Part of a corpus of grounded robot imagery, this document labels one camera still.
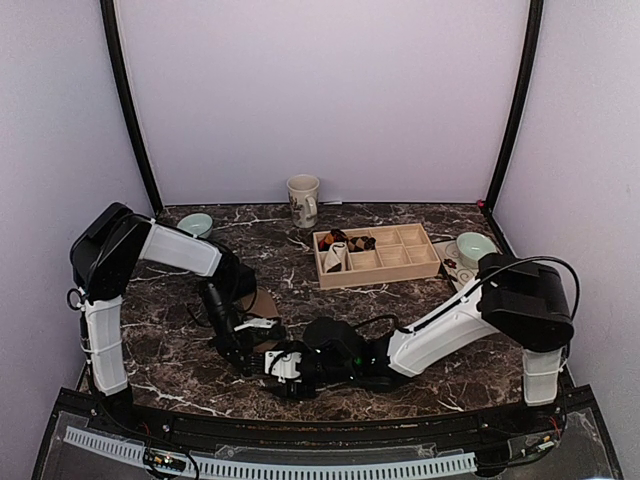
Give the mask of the beige ribbed sock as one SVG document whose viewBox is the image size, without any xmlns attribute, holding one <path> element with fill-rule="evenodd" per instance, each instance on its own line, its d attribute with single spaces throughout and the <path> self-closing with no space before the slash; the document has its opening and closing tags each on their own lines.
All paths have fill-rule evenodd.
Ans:
<svg viewBox="0 0 640 480">
<path fill-rule="evenodd" d="M 286 337 L 276 303 L 267 290 L 259 287 L 253 294 L 244 296 L 240 300 L 240 304 L 241 309 L 246 310 L 243 322 L 251 318 L 266 318 L 277 321 L 277 324 L 269 330 L 246 329 L 241 331 L 241 336 L 244 339 L 252 341 L 254 353 L 262 353 Z"/>
</svg>

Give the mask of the wooden compartment tray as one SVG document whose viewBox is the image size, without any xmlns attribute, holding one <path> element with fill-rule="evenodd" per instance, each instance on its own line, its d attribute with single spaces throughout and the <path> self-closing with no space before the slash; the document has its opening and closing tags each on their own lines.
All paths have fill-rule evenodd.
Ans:
<svg viewBox="0 0 640 480">
<path fill-rule="evenodd" d="M 318 242 L 330 231 L 312 234 L 320 288 L 351 288 L 431 278 L 439 273 L 441 261 L 424 227 L 420 224 L 388 225 L 346 229 L 348 237 L 367 235 L 376 239 L 371 251 L 350 252 L 341 272 L 324 273 L 327 251 Z"/>
</svg>

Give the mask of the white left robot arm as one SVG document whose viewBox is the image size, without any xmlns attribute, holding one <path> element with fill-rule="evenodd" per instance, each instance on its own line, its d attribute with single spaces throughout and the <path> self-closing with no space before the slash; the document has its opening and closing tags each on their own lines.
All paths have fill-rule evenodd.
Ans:
<svg viewBox="0 0 640 480">
<path fill-rule="evenodd" d="M 82 345 L 97 391 L 109 397 L 129 387 L 121 339 L 121 305 L 141 260 L 200 277 L 199 295 L 215 331 L 213 345 L 241 374 L 257 371 L 257 356 L 286 338 L 276 318 L 260 318 L 237 302 L 257 290 L 254 271 L 226 245 L 165 226 L 114 202 L 75 241 L 70 261 L 81 313 Z"/>
</svg>

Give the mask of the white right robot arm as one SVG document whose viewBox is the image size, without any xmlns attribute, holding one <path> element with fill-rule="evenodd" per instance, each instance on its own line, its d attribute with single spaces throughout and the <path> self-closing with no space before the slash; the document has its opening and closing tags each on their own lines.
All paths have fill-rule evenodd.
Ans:
<svg viewBox="0 0 640 480">
<path fill-rule="evenodd" d="M 524 401 L 511 410 L 510 424 L 530 434 L 549 416 L 563 353 L 574 336 L 579 304 L 567 301 L 558 271 L 567 265 L 551 256 L 487 254 L 475 277 L 414 323 L 367 341 L 357 327 L 320 317 L 301 341 L 266 352 L 263 371 L 285 398 L 312 398 L 320 384 L 389 392 L 461 348 L 501 333 L 522 349 Z"/>
</svg>

